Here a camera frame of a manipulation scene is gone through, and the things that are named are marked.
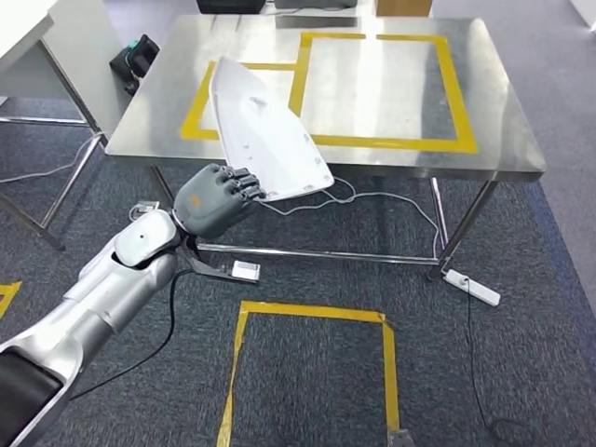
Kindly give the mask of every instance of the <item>power strip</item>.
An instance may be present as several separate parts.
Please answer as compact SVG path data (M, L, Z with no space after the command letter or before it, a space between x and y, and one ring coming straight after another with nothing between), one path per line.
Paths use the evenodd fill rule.
M492 291L488 287L484 287L482 284L470 279L465 275L462 275L461 273L456 272L455 270L449 270L443 277L443 279L448 282L449 284L451 284L452 286L456 286L458 289L465 291L465 293L469 291L470 295L475 298L478 298L480 301L484 301L487 305L492 305L494 307L498 305L499 301L501 299L501 295L499 293Z

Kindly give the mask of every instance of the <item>metal frame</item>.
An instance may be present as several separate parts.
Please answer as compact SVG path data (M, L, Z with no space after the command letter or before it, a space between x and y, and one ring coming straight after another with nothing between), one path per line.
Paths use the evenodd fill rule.
M351 261L368 261L382 264L414 264L414 265L430 265L432 268L429 272L429 279L439 279L445 273L445 268L453 256L453 253L459 247L459 242L480 214L482 208L494 191L497 182L484 182L476 197L472 202L468 210L464 214L455 232L450 238L447 232L447 225L445 222L445 214L443 211L443 203L441 200L441 192L436 178L430 179L431 193L435 204L437 225L438 226L439 243L441 250L437 258L424 258L413 256L397 256L386 254L370 254L370 253L353 253L349 251L308 251L308 250L284 250L264 247L238 247L234 245L222 244L198 244L198 250L203 251L217 251L228 253L241 254L261 254L271 256L300 256L307 258L327 258L340 259Z
M97 124L95 118L88 109L83 100L78 95L77 90L68 79L68 76L60 66L60 64L54 58L52 52L48 48L43 39L39 40L37 45L46 57L48 62L58 78L58 80L66 90L68 95L72 102L75 103L76 108L84 118L79 119L58 119L58 118L40 118L40 117L25 117L25 116L2 116L0 123L13 123L13 124L29 124L29 125L41 125L41 126L63 126L72 128L90 128L95 136L88 145L84 154L72 169L72 172L68 178L64 187L60 193L54 200L54 202L46 213L45 217L39 223L35 219L29 216L26 212L18 208L17 205L8 199L8 197L0 194L0 208L8 211L22 224L35 231L38 236L42 237L51 246L58 251L65 250L65 246L60 242L56 237L52 236L49 231L49 226L54 222L57 212L62 207L69 193L72 189L75 182L77 181L78 176L82 172L85 165L88 162L93 152L99 145L102 144L103 147L108 145L108 137L106 137L101 128ZM164 180L161 173L158 168L149 168L151 176L155 180L159 190L164 194L164 199L168 205L174 204L174 197L167 185Z

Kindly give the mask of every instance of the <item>white plastic cover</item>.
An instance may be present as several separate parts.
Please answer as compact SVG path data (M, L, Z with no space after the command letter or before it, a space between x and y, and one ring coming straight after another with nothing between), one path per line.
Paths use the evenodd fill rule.
M221 58L209 97L228 164L247 168L272 202L328 188L333 176L300 118L236 61Z

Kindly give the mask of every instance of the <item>yellow tape marking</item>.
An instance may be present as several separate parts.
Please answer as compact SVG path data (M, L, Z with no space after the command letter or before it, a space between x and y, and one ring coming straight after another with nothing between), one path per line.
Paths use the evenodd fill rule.
M12 284L0 284L0 318L2 318L13 298L20 289L23 281L14 282Z
M295 115L300 116L303 110L304 92L306 88L306 77L311 59L314 39L366 39L364 34L358 33L316 33L305 32L300 35L298 55L296 63L260 63L247 62L244 65L251 70L293 71L293 80L290 92L288 107ZM343 147L370 147L373 149L409 149L425 152L454 152L463 154L475 154L478 151L472 126L469 124L465 104L462 97L461 89L457 81L456 69L451 60L447 40L441 35L423 34L379 34L379 40L404 41L404 42L429 42L434 44L437 52L441 76L445 89L445 96L456 133L455 140L444 139L404 139L404 138L371 138L344 135L312 135L313 141L321 146ZM210 62L203 77L198 91L192 102L186 118L180 130L181 138L185 140L218 140L217 130L201 129L201 117L209 96L209 83L214 62Z
M238 367L244 330L250 313L287 315L292 317L333 318L352 321L380 323L383 330L383 364L386 385L386 420L387 431L399 429L399 413L397 402L397 371L395 370L395 339L393 330L386 322L385 314L370 310L342 309L323 305L283 305L275 303L257 303L242 301L238 312L238 321L234 335L234 357L226 406L217 435L217 447L229 447L232 434L232 398L234 379Z

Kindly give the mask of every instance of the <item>robotic arm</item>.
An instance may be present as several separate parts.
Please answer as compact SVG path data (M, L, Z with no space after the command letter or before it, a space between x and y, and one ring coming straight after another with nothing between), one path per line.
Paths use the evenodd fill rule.
M201 262L196 238L214 238L247 216L264 192L247 169L209 165L171 212L144 214L83 267L62 304L0 345L0 446L32 445L68 404L77 379L175 274L179 255L197 273L235 278Z

